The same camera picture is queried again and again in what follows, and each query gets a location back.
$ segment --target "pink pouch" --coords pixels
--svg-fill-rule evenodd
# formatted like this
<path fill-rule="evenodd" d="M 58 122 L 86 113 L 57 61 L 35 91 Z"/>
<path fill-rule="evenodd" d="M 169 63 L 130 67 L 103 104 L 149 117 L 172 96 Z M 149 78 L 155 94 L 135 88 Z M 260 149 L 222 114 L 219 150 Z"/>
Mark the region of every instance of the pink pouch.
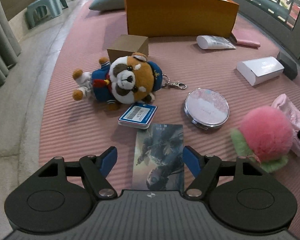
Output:
<path fill-rule="evenodd" d="M 300 111 L 286 94 L 279 95 L 271 106 L 280 109 L 290 120 L 293 127 L 293 144 L 291 150 L 300 157 L 300 140 L 297 137 L 297 133 L 300 130 Z"/>
<path fill-rule="evenodd" d="M 251 48 L 259 48 L 260 42 L 257 41 L 250 30 L 232 30 L 232 38 L 235 45 L 246 46 Z"/>

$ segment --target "ribbed gray plate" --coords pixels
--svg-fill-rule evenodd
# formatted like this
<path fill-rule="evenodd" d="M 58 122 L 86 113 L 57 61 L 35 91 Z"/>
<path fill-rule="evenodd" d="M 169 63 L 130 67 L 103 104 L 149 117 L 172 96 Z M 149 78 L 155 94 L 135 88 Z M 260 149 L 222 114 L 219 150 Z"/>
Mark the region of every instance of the ribbed gray plate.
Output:
<path fill-rule="evenodd" d="M 292 240 L 288 232 L 245 236 L 217 223 L 201 202 L 176 191 L 126 190 L 115 200 L 101 201 L 83 223 L 66 232 L 38 236 L 14 231 L 6 240 Z"/>

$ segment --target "pink pom-pom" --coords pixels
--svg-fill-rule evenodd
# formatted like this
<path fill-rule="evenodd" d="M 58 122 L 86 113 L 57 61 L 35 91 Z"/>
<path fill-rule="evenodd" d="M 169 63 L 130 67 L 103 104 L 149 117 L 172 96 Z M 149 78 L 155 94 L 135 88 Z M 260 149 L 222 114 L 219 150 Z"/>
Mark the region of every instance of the pink pom-pom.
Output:
<path fill-rule="evenodd" d="M 270 106 L 253 109 L 239 128 L 250 149 L 261 162 L 286 155 L 292 146 L 292 125 L 283 112 Z"/>

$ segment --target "pink scrunchie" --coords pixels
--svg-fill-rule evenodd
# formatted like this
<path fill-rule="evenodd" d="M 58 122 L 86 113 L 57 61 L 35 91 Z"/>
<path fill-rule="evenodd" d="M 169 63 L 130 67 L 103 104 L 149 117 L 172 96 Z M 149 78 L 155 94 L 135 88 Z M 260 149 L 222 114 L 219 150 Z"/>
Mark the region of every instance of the pink scrunchie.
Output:
<path fill-rule="evenodd" d="M 280 109 L 290 120 L 293 127 L 293 144 L 291 150 L 300 157 L 300 140 L 297 137 L 297 133 L 300 130 L 300 111 L 286 94 L 279 95 L 271 106 Z"/>

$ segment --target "tile floor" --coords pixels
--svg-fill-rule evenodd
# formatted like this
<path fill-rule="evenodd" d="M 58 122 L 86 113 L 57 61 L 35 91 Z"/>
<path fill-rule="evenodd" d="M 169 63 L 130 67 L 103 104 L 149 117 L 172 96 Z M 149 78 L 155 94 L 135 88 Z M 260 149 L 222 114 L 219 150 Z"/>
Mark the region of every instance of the tile floor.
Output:
<path fill-rule="evenodd" d="M 0 88 L 0 239 L 11 231 L 5 198 L 38 168 L 40 126 L 52 71 L 87 1 L 68 1 L 61 16 L 32 29 L 20 42 L 19 61 Z"/>

